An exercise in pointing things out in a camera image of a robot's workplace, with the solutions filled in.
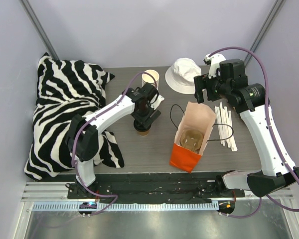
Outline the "brown paper coffee cup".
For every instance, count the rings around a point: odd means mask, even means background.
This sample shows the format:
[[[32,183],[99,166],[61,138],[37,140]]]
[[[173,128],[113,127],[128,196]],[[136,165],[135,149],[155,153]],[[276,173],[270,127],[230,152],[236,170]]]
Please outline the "brown paper coffee cup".
[[[146,135],[148,135],[149,131],[150,131],[150,130],[146,130],[146,131],[138,131],[138,134],[139,134],[140,136],[146,136]]]

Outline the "orange paper gift bag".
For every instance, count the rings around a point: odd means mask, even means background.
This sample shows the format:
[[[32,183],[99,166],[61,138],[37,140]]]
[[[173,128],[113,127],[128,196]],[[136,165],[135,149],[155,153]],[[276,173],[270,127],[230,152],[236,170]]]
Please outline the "orange paper gift bag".
[[[233,128],[225,123],[216,122],[216,113],[205,104],[188,102],[182,119],[176,127],[176,135],[169,164],[191,173],[203,156],[214,126],[224,126],[231,130],[229,137],[221,136],[215,141],[233,137]]]

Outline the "black plastic cup lid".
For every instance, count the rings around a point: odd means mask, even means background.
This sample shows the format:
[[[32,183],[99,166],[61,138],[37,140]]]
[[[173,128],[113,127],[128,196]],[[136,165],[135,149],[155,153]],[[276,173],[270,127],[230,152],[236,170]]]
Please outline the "black plastic cup lid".
[[[135,130],[138,132],[146,132],[151,127],[151,125],[146,127],[146,126],[142,125],[140,122],[138,122],[137,120],[134,120],[133,126],[134,126]]]

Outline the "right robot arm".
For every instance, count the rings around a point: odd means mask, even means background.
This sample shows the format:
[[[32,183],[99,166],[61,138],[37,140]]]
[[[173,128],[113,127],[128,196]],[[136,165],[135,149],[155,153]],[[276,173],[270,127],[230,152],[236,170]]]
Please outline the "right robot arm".
[[[230,171],[216,178],[215,191],[219,196],[228,196],[233,189],[251,191],[257,197],[263,197],[295,182],[288,168],[299,178],[299,167],[288,155],[279,135],[276,136],[283,158],[276,149],[270,130],[277,133],[271,113],[265,115],[265,88],[261,84],[249,84],[245,74],[244,61],[227,60],[221,54],[206,56],[207,74],[194,77],[195,98],[204,102],[203,91],[207,99],[216,101],[226,99],[247,126],[257,149],[261,170],[259,172]]]

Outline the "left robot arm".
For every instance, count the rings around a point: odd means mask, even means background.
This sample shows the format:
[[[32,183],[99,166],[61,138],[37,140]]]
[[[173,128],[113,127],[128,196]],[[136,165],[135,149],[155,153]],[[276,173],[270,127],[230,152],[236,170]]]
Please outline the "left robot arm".
[[[80,185],[78,191],[84,198],[90,199],[96,193],[93,157],[99,150],[101,133],[121,118],[131,115],[135,130],[146,135],[160,116],[158,107],[163,101],[158,89],[146,83],[141,88],[125,89],[113,102],[86,117],[75,115],[72,118],[65,143],[72,152],[72,166]]]

